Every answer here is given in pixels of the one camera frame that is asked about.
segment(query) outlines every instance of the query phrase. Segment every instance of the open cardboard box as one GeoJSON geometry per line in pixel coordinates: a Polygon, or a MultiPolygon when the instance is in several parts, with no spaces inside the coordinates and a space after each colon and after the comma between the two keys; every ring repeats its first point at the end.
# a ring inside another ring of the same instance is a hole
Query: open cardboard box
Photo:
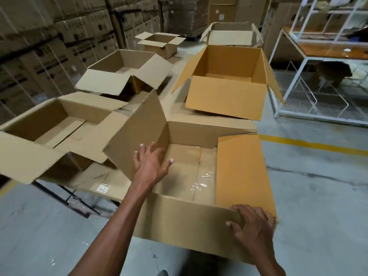
{"type": "Polygon", "coordinates": [[[127,119],[113,110],[125,105],[76,92],[35,106],[0,127],[0,173],[25,184],[59,183],[107,162],[103,148],[127,119]]]}
{"type": "Polygon", "coordinates": [[[260,121],[268,87],[284,102],[261,48],[208,45],[188,61],[172,92],[191,76],[191,109],[260,121]]]}
{"type": "Polygon", "coordinates": [[[173,64],[154,52],[118,50],[90,65],[76,88],[119,96],[157,89],[173,64]]]}
{"type": "MultiPolygon", "coordinates": [[[[105,154],[130,180],[132,156],[141,143],[156,142],[175,162],[142,207],[134,235],[205,253],[250,262],[225,221],[244,223],[233,204],[261,206],[276,216],[260,140],[254,125],[167,121],[155,91],[121,126],[105,154]]],[[[123,178],[118,171],[109,181],[123,178]]]]}
{"type": "Polygon", "coordinates": [[[214,22],[203,33],[200,41],[220,46],[260,47],[263,38],[250,22],[214,22]]]}
{"type": "Polygon", "coordinates": [[[143,32],[135,38],[140,39],[138,47],[144,51],[152,51],[160,55],[162,58],[169,59],[172,55],[177,53],[178,45],[180,45],[185,38],[180,35],[169,33],[154,33],[143,32]]]}

